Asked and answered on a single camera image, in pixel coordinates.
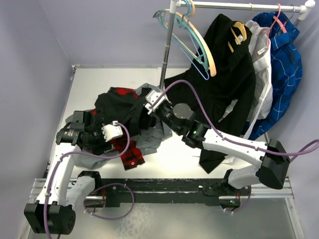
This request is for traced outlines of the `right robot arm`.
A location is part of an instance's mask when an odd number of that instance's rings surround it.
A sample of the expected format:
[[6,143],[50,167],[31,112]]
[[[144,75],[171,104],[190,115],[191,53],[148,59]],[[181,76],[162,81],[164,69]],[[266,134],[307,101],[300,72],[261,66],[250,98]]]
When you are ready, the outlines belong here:
[[283,188],[290,159],[278,140],[266,143],[229,134],[219,136],[209,125],[195,120],[195,113],[187,104],[173,107],[168,101],[163,101],[154,107],[150,104],[145,107],[149,115],[167,123],[189,147],[221,152],[250,163],[241,169],[227,170],[221,184],[225,194],[233,195],[245,186],[259,183],[272,189]]

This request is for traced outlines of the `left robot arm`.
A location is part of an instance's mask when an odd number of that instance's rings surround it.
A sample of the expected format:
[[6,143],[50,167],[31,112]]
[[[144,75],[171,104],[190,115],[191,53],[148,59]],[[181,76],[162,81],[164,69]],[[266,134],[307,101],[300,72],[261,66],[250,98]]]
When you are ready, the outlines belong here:
[[56,135],[55,156],[46,181],[33,203],[27,203],[24,215],[37,234],[69,235],[75,225],[76,205],[89,194],[101,193],[103,184],[97,171],[83,171],[70,188],[75,163],[80,155],[90,156],[82,148],[128,135],[127,128],[114,120],[104,125],[91,112],[75,111],[72,120]]

